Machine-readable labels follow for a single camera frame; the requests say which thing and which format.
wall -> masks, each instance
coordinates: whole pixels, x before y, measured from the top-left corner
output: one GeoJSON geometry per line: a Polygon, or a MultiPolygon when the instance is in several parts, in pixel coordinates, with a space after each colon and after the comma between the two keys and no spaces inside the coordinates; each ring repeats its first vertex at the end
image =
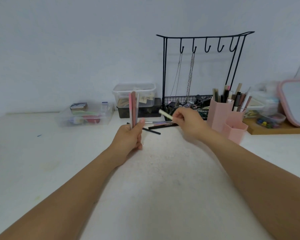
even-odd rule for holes
{"type": "MultiPolygon", "coordinates": [[[[300,0],[0,0],[0,116],[56,111],[85,99],[112,101],[124,81],[162,84],[162,38],[246,39],[234,85],[293,77],[300,66],[300,0]]],[[[222,40],[228,44],[231,40],[222,40]]],[[[191,94],[221,89],[231,54],[198,41],[191,94]]],[[[185,95],[191,43],[184,42],[177,95],[185,95]]],[[[179,43],[168,44],[167,93],[179,43]]]]}

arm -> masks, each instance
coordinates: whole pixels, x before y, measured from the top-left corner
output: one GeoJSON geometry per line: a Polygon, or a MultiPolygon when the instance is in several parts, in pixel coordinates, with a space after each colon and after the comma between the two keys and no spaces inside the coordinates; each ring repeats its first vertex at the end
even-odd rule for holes
{"type": "Polygon", "coordinates": [[[212,130],[191,109],[178,108],[174,122],[206,144],[261,224],[276,238],[300,239],[300,178],[212,130]]]}
{"type": "Polygon", "coordinates": [[[132,149],[142,149],[141,121],[132,130],[122,125],[104,152],[0,234],[0,240],[77,239],[105,179],[132,149]]]}

black box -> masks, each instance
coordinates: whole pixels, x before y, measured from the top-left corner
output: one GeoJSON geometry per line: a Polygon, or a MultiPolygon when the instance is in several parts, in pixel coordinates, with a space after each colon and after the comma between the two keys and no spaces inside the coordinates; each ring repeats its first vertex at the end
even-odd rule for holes
{"type": "MultiPolygon", "coordinates": [[[[139,107],[138,118],[148,118],[148,117],[161,117],[159,114],[159,109],[161,109],[162,102],[161,98],[156,97],[154,99],[154,105],[152,107],[139,107]]],[[[119,117],[121,119],[126,119],[130,117],[129,108],[118,108],[119,117]]]]}

chain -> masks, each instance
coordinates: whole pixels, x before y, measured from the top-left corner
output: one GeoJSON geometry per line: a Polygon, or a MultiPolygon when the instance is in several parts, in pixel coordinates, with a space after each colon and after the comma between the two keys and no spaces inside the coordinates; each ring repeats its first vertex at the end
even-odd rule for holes
{"type": "Polygon", "coordinates": [[[178,82],[177,82],[177,84],[176,84],[176,96],[177,96],[177,90],[178,90],[178,84],[179,84],[179,77],[180,77],[180,70],[181,70],[181,62],[182,62],[182,53],[180,53],[180,55],[179,55],[178,68],[177,68],[177,70],[176,70],[176,77],[175,77],[175,79],[174,79],[174,83],[173,83],[173,87],[172,87],[170,96],[172,95],[173,88],[174,88],[174,84],[176,83],[176,79],[177,79],[177,75],[178,75],[178,71],[179,71],[178,82]]]}
{"type": "Polygon", "coordinates": [[[190,72],[189,72],[189,79],[188,79],[188,87],[187,87],[187,93],[186,93],[186,99],[185,103],[188,102],[189,96],[190,96],[190,86],[191,86],[191,81],[192,81],[192,71],[193,71],[193,65],[195,64],[195,54],[192,53],[191,56],[191,62],[190,62],[190,72]]]}

table surface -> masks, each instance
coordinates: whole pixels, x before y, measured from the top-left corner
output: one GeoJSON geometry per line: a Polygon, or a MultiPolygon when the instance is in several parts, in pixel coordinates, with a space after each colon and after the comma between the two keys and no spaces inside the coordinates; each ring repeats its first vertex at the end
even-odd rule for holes
{"type": "MultiPolygon", "coordinates": [[[[129,121],[115,112],[108,125],[58,127],[55,115],[0,118],[0,233],[129,121]]],[[[143,131],[143,150],[114,172],[81,239],[271,239],[205,145],[186,141],[179,127],[157,131],[143,131]]],[[[247,133],[241,146],[300,177],[300,135],[247,133]]]]}

